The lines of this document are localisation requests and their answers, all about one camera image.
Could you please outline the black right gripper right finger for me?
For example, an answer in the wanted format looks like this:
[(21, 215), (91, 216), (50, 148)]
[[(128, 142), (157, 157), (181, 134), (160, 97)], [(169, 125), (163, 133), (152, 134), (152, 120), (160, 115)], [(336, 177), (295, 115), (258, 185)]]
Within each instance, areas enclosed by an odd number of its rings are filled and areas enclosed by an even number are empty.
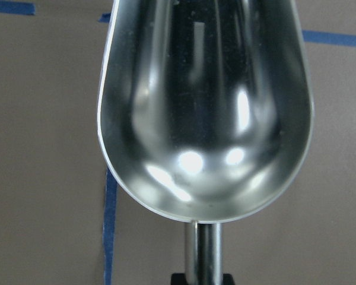
[(223, 285), (235, 285), (233, 276), (231, 274), (223, 274), (222, 284)]

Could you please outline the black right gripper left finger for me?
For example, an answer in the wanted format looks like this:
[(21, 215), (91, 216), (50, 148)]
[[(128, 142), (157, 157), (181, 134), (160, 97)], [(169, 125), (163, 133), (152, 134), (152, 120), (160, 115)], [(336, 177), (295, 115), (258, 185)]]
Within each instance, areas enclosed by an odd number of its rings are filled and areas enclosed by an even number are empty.
[(186, 285), (184, 273), (173, 273), (170, 278), (170, 285)]

